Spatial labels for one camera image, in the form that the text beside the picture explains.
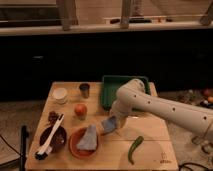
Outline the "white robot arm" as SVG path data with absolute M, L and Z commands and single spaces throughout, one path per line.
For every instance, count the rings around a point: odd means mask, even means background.
M 151 96 L 144 90 L 145 85 L 139 79 L 131 79 L 117 89 L 110 109 L 117 127 L 122 127 L 136 109 L 152 113 L 213 143 L 213 110 Z

